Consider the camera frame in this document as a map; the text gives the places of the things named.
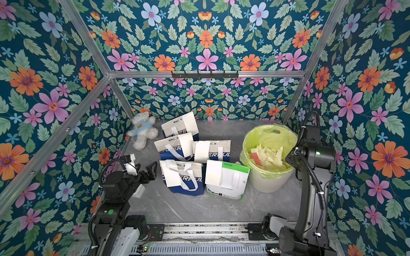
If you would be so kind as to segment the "white trash bin green liner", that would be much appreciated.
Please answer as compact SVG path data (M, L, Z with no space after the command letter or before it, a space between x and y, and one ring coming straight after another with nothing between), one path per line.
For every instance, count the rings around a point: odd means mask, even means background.
M240 162L250 168L248 181L263 193L278 191L294 173L285 158L294 148L297 135L285 125L260 125L243 140Z

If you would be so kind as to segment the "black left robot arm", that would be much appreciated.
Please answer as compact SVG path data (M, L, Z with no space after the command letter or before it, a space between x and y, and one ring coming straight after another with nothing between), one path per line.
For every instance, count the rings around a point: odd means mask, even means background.
M138 188L157 178L158 162L148 165L146 171L140 170L140 164L131 164L135 175L127 171L126 165L125 158L113 159L99 173L98 183L104 191L104 199L88 224L89 256L110 256L118 237L123 239L117 244L121 250L150 238L146 217L128 215L129 200Z

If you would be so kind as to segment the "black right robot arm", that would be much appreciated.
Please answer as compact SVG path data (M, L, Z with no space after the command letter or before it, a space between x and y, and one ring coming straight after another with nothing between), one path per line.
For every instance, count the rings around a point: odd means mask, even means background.
M260 192L280 189L287 176L302 180L299 217L294 228L286 218L268 214L261 224L247 226L250 240L278 240L269 255L335 256L327 229L329 185L336 171L336 150L324 146L320 124L302 126L294 133L285 125L260 125L243 140L240 162L250 168L248 181Z

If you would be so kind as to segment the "white bag green top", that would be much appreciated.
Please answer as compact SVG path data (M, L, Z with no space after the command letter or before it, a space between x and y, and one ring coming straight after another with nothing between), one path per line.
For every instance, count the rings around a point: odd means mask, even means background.
M245 193L250 168L222 161L208 160L206 190L209 194L241 200Z

